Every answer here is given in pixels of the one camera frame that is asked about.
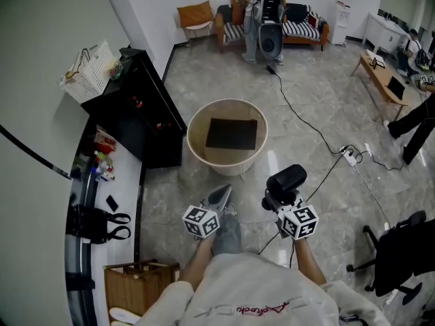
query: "black bag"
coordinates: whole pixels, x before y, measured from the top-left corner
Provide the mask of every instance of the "black bag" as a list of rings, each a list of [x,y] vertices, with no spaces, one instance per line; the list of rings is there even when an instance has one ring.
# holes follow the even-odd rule
[[[127,214],[111,214],[98,208],[87,206],[69,206],[67,215],[67,234],[90,239],[91,244],[103,244],[110,239],[124,240],[130,238],[131,231],[125,225],[120,225],[112,232],[107,233],[107,222],[127,224],[131,220]],[[116,234],[121,230],[127,230],[127,237]]]
[[[405,49],[406,51],[408,50],[410,42],[411,41],[408,40],[408,43],[406,44],[406,49]],[[417,47],[419,48],[419,51],[417,52],[417,55],[415,57],[415,65],[417,65],[417,68],[419,68],[422,71],[429,71],[430,59],[426,54],[426,52],[424,52],[424,50],[421,48],[418,42],[417,42]]]
[[[287,4],[287,19],[290,22],[296,24],[302,23],[308,16],[307,5],[301,5],[300,3],[288,3]]]

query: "striped cushion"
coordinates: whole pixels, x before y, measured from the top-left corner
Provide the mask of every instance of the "striped cushion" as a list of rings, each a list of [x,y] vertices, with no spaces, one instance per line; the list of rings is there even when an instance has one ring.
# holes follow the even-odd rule
[[[283,24],[285,36],[299,36],[310,40],[320,40],[320,33],[314,29],[308,22],[294,23],[287,21]],[[240,40],[244,37],[243,25],[233,25],[226,23],[224,25],[224,44]]]
[[[243,25],[233,25],[232,23],[224,25],[224,43],[239,40],[244,36]]]
[[[299,36],[310,40],[320,40],[320,33],[308,22],[295,23],[287,21],[283,24],[285,36]]]

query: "black phone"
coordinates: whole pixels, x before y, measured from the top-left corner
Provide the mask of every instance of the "black phone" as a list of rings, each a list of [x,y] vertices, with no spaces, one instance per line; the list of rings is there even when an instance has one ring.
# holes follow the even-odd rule
[[[110,209],[115,212],[116,209],[118,208],[118,204],[116,204],[114,198],[112,196],[108,196],[106,199],[106,202],[108,203],[108,205],[110,206]]]

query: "black speaker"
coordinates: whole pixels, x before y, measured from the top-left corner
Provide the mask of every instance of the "black speaker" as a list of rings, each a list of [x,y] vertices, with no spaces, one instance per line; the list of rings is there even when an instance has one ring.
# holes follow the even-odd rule
[[[283,49],[283,31],[281,25],[274,22],[260,25],[258,40],[263,55],[267,59],[276,59]]]

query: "wooden table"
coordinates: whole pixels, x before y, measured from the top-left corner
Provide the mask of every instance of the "wooden table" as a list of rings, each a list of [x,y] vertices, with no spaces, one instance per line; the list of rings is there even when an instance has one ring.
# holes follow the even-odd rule
[[[382,98],[385,100],[385,102],[387,104],[389,103],[393,103],[393,104],[398,104],[400,106],[399,111],[397,112],[397,115],[394,118],[394,121],[396,121],[400,115],[400,112],[402,112],[403,106],[408,106],[408,98],[406,95],[406,85],[403,84],[403,81],[401,78],[397,78],[397,80],[403,84],[403,86],[405,87],[405,91],[403,93],[403,99],[400,100],[396,95],[394,95],[394,93],[388,89],[388,84],[390,82],[390,80],[392,79],[393,73],[392,71],[388,68],[387,65],[385,65],[385,68],[380,67],[379,65],[376,67],[376,69],[373,69],[371,64],[371,60],[369,58],[369,56],[367,55],[366,51],[362,51],[360,53],[360,60],[358,61],[358,64],[355,67],[355,70],[352,71],[351,76],[353,76],[353,74],[357,71],[359,65],[362,65],[365,70],[367,71],[367,74],[370,76],[370,80],[373,81],[373,84],[376,86],[376,88],[378,89],[379,93],[381,93]],[[370,93],[370,90],[367,90],[368,94],[370,95],[370,98],[373,101],[373,104],[375,105],[375,107],[377,108],[379,115],[375,118],[375,121],[378,120],[378,118],[380,117],[382,120],[384,120],[384,114],[385,111],[387,110],[387,106],[385,106],[384,110],[379,110],[378,105],[376,104],[376,101],[374,100],[372,94]]]

